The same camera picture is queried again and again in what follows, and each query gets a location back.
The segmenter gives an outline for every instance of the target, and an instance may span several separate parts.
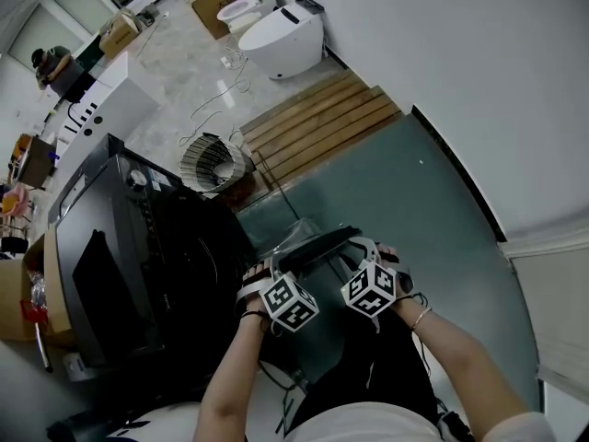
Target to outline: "black machine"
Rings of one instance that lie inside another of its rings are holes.
[[[214,369],[255,261],[235,216],[108,135],[50,211],[64,298],[88,366],[167,351]]]

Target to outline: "toilet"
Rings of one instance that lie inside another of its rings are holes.
[[[283,6],[248,29],[239,50],[269,78],[296,76],[321,62],[323,21],[299,4]]]
[[[236,18],[248,13],[261,13],[263,17],[269,15],[276,7],[276,0],[236,0],[225,6],[218,14],[217,19],[227,25]]]

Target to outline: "handle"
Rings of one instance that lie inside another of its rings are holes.
[[[298,25],[301,20],[298,19],[295,15],[293,15],[290,11],[288,11],[286,8],[283,8],[282,10],[280,10],[280,12],[287,17],[288,19],[290,19],[293,23],[295,23],[296,25]]]
[[[297,276],[305,265],[337,249],[349,238],[358,236],[361,232],[356,227],[347,226],[319,236],[282,258],[278,267],[282,273],[292,272]]]
[[[40,325],[38,322],[35,322],[35,338],[37,339],[37,346],[39,347],[40,357],[43,359],[43,364],[45,365],[45,371],[47,373],[53,373],[52,362],[49,359],[49,355],[47,354],[47,347],[45,347],[45,341],[43,339],[43,334],[40,331]]]

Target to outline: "red object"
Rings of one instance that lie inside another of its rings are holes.
[[[25,320],[30,322],[47,322],[47,309],[35,306],[31,301],[20,300],[20,309]]]

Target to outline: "cardboard box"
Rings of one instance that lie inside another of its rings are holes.
[[[57,260],[55,226],[30,246],[22,260],[0,261],[0,339],[35,340],[34,326],[22,316],[20,300],[30,301],[28,270],[39,270],[41,264],[49,318],[49,325],[43,330],[45,342],[55,346],[73,345],[75,338],[65,307]]]
[[[109,59],[114,59],[139,33],[141,27],[134,14],[124,8],[100,29],[100,50]]]
[[[229,27],[217,19],[219,11],[236,0],[191,0],[194,13],[201,19],[202,24],[211,35],[218,40],[229,34]]]

